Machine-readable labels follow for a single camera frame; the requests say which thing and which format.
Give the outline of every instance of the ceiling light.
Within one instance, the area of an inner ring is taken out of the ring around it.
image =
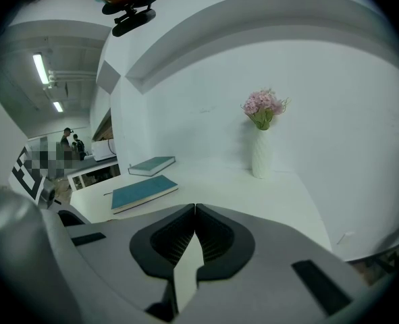
[[[53,105],[55,106],[55,108],[57,108],[59,113],[61,113],[63,111],[59,102],[54,102]]]
[[[34,54],[32,56],[34,63],[36,64],[38,75],[43,84],[49,84],[48,76],[46,75],[45,65],[43,65],[43,59],[41,54]]]

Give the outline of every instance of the flower vase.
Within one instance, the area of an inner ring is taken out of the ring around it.
[[[271,173],[271,143],[268,130],[255,128],[252,150],[252,172],[258,179],[267,179]]]

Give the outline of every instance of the white table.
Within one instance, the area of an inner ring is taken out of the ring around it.
[[[148,178],[124,174],[72,193],[73,205],[91,223],[125,219],[178,204],[205,203],[237,210],[289,225],[331,251],[321,216],[304,184],[295,173],[273,172],[259,180],[250,171],[176,162],[163,174],[178,190],[118,214],[111,212],[112,191]],[[196,235],[178,262],[175,288],[181,311],[196,292],[196,270],[203,265]]]

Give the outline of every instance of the person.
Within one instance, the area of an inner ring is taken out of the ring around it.
[[[64,134],[61,137],[61,148],[63,151],[71,151],[72,149],[70,148],[69,140],[67,139],[68,136],[72,133],[72,130],[69,129],[68,127],[64,129]]]
[[[84,158],[85,158],[85,146],[84,146],[84,143],[81,141],[81,139],[78,138],[77,134],[73,135],[73,139],[75,140],[76,150],[79,153],[80,160],[83,161]]]

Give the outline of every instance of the book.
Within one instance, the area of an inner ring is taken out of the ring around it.
[[[129,174],[132,174],[133,176],[154,176],[174,162],[174,156],[154,157],[148,161],[130,167]]]
[[[118,188],[112,195],[112,213],[137,207],[178,189],[178,185],[163,175]]]

